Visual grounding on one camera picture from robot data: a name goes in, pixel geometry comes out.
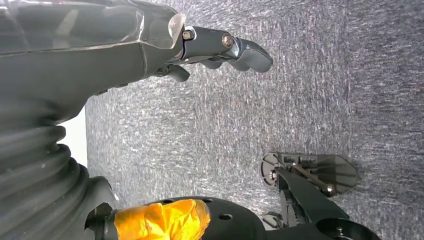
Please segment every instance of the clear plastic film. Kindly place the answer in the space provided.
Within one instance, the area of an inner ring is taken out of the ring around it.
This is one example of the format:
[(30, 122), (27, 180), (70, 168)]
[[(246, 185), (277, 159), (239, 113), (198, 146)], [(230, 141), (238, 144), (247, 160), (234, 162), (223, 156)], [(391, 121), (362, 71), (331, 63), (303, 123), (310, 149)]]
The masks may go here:
[(136, 0), (0, 0), (0, 55), (132, 43), (172, 49), (185, 20)]
[(202, 200), (127, 208), (115, 214), (119, 240), (199, 240), (211, 221)]

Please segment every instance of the white wall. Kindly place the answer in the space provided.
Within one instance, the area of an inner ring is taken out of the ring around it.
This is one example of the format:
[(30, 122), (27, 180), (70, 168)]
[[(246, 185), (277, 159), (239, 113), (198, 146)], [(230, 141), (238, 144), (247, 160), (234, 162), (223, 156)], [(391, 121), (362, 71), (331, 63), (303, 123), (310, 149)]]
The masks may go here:
[(66, 128), (66, 137), (59, 141), (70, 148), (71, 156), (81, 165), (87, 167), (86, 109), (82, 108), (77, 117), (66, 121), (61, 126)]

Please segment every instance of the yellow tape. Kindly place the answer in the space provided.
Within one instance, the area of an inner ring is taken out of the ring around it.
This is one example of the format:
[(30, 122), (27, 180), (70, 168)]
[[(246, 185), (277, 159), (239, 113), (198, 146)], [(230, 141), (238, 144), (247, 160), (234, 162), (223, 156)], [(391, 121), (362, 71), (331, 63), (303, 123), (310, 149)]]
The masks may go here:
[(211, 221), (202, 200), (127, 208), (115, 215), (119, 240), (199, 240)]

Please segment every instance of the screw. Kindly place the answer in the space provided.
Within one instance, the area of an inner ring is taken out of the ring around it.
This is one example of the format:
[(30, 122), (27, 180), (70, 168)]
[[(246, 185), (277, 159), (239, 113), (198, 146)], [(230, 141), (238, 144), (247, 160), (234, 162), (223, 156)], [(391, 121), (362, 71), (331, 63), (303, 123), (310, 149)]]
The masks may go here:
[(222, 35), (222, 44), (224, 47), (230, 49), (233, 43), (233, 37), (229, 33), (224, 33), (224, 35)]
[(185, 30), (182, 32), (182, 39), (184, 40), (192, 40), (193, 39), (193, 33), (190, 30)]

